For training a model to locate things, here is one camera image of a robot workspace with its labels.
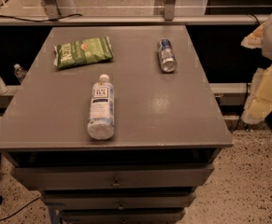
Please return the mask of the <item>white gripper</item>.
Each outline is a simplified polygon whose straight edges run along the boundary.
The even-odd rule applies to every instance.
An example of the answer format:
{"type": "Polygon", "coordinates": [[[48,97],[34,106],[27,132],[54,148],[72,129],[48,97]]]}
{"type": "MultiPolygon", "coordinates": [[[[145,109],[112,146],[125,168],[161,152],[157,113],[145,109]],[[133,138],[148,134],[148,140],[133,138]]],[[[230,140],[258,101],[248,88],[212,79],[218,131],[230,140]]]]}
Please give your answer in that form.
{"type": "MultiPolygon", "coordinates": [[[[247,49],[262,48],[262,54],[272,61],[272,14],[265,23],[243,38],[241,46],[247,49]]],[[[264,121],[271,112],[272,64],[266,69],[258,68],[253,75],[251,92],[244,105],[241,118],[247,124],[258,124],[264,121]]]]}

